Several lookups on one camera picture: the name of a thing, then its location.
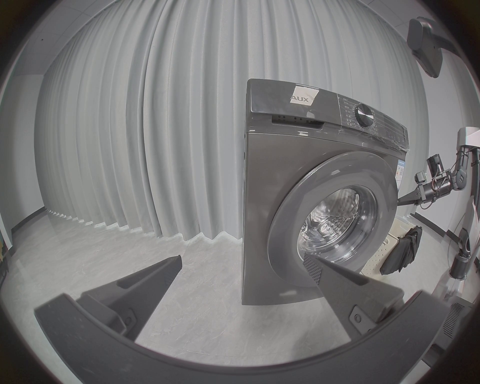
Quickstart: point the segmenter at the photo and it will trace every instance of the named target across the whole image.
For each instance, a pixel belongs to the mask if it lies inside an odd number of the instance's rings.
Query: ceiling
[[[432,18],[416,0],[359,0],[381,16],[406,40],[410,19]]]
[[[14,75],[45,74],[67,42],[115,0],[62,0],[33,31]]]
[[[14,75],[45,74],[67,42],[101,10],[116,0],[62,0],[33,31]],[[410,19],[432,17],[416,0],[359,0],[406,40]]]

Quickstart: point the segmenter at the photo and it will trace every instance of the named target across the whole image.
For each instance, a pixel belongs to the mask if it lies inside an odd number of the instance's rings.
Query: white curtain
[[[400,193],[413,189],[428,153],[420,72],[402,38],[362,4],[123,0],[44,78],[36,166],[46,207],[157,235],[240,238],[249,78],[332,90],[405,125]]]

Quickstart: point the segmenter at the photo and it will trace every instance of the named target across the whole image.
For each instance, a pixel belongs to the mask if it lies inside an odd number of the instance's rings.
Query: control panel
[[[338,96],[342,125],[408,150],[407,129],[392,118],[346,96]]]

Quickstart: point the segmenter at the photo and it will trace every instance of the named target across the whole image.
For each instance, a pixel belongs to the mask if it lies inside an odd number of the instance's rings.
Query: control knob
[[[355,107],[355,117],[361,127],[370,127],[373,124],[373,112],[365,104]]]

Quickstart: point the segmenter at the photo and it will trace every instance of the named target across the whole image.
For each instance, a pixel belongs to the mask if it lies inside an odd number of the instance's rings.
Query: marble-pattern floor
[[[447,269],[448,242],[424,228],[417,258],[387,283],[405,291],[431,292]],[[14,236],[16,254],[0,299],[29,346],[63,382],[78,379],[43,335],[33,309],[65,292],[81,292],[180,254],[183,269],[136,342],[180,359],[218,365],[264,365],[305,358],[349,341],[325,299],[280,306],[240,303],[241,241],[226,233],[214,240],[199,235],[156,238],[150,234],[92,226],[41,214]],[[450,257],[455,254],[450,247]],[[480,291],[474,272],[464,298]],[[427,370],[420,362],[404,383]]]

